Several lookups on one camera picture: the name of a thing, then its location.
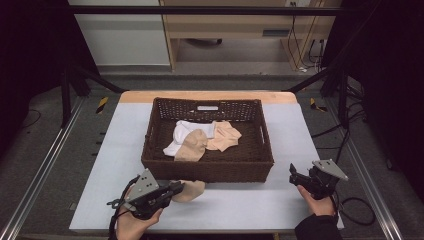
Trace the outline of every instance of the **black sleeve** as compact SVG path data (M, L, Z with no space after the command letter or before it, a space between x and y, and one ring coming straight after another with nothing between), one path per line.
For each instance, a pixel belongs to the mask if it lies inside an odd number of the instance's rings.
M337 229L337 218L332 216L316 216L315 214L305 218L295 228L298 240L340 240Z

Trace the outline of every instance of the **black backdrop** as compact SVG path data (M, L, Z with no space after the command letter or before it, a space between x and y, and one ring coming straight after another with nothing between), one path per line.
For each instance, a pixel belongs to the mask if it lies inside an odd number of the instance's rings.
M344 0L342 5L367 2ZM324 66L357 25L358 19L336 18ZM363 85L364 109L388 159L424 201L424 1L382 0L357 40L347 72Z
M31 98L60 86L67 64L99 74L74 15L47 13L45 4L68 2L1 1L0 156L21 127ZM72 78L84 80L75 74Z

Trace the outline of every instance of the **beige sock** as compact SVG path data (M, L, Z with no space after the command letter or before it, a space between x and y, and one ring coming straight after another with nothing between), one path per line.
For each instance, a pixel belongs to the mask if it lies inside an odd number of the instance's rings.
M214 138L208 139L206 149L225 151L231 146L238 145L241 134L229 122L215 122Z
M181 180L181 183L184 183L184 189L181 193L172 197L174 202L189 202L198 196L202 195L205 191L205 182L202 181L185 181Z
M175 154L174 161L199 161L203 154L205 154L207 143L208 139L202 130L193 130L184 139L183 144Z

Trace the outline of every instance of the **basket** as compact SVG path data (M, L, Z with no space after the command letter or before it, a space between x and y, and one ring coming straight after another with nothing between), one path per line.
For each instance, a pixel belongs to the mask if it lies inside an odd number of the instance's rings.
M174 161L163 149L173 141L176 122L229 121L242 137L221 152L206 150L198 162ZM274 164L260 100L155 98L141 162L156 179L204 182L265 182Z

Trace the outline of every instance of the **black horizontal bar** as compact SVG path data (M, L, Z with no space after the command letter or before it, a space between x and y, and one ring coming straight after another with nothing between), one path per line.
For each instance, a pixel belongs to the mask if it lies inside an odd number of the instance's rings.
M46 7L51 11L73 14L122 15L289 15L289 16L339 16L358 15L362 9L309 8L309 7L200 7L200 6L82 6Z

